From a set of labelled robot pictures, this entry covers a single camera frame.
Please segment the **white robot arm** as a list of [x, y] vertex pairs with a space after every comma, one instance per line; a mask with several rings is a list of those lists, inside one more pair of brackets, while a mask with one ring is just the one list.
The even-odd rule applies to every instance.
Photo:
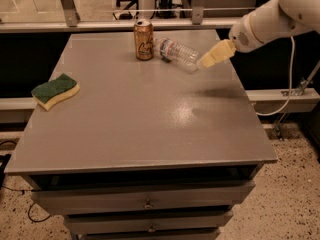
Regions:
[[311, 31], [320, 32], [320, 0], [269, 0], [237, 21], [228, 38], [214, 45], [196, 65], [207, 69], [236, 52], [249, 53], [274, 40]]

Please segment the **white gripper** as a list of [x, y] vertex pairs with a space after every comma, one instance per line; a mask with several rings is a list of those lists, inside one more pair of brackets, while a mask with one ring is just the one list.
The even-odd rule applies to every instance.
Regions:
[[219, 41], [196, 62], [199, 69], [210, 68], [233, 57], [236, 50], [249, 53], [260, 48], [263, 42], [259, 35], [262, 30], [261, 17], [249, 13], [236, 22], [229, 31], [229, 39]]

